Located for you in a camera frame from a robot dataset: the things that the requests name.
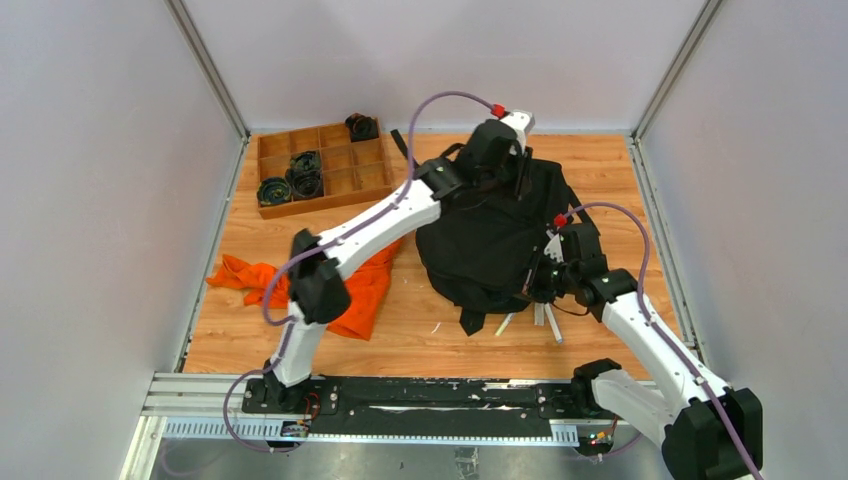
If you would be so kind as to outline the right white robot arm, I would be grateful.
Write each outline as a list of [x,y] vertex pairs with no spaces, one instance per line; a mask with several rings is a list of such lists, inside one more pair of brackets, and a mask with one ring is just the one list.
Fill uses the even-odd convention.
[[557,219],[533,257],[526,293],[541,301],[572,296],[636,356],[648,388],[600,359],[574,370],[571,403],[584,417],[609,412],[661,451],[675,479],[758,478],[764,463],[763,407],[748,388],[710,371],[673,334],[638,280],[612,270],[591,223]]

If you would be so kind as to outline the black backpack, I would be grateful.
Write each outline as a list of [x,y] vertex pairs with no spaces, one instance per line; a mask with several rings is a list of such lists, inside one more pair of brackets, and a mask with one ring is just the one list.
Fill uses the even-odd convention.
[[[465,143],[455,143],[439,156],[455,159]],[[432,287],[460,308],[459,323],[467,335],[479,332],[490,314],[517,313],[535,303],[552,305],[558,298],[543,303],[523,295],[533,248],[547,243],[546,226],[557,214],[570,223],[594,224],[560,164],[533,156],[530,179],[532,187],[521,200],[502,189],[468,197],[456,211],[415,233]]]

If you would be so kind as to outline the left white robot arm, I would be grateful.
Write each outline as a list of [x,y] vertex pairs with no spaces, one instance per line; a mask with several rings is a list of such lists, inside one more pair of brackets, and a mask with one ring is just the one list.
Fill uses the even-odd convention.
[[281,339],[262,370],[271,404],[283,413],[304,405],[304,383],[321,338],[351,307],[346,280],[380,250],[456,211],[466,198],[520,182],[534,125],[534,116],[521,110],[486,120],[455,159],[442,155],[414,164],[401,187],[364,213],[318,235],[304,229],[295,236],[291,258],[278,272],[289,280]]

